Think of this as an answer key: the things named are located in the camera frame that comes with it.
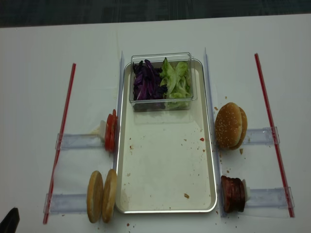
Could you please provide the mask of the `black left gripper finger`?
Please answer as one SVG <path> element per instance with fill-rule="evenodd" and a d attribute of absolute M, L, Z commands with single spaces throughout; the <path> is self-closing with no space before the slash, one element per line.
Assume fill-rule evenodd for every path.
<path fill-rule="evenodd" d="M 19 224 L 18 208 L 12 208 L 0 223 L 0 233 L 15 233 Z"/>

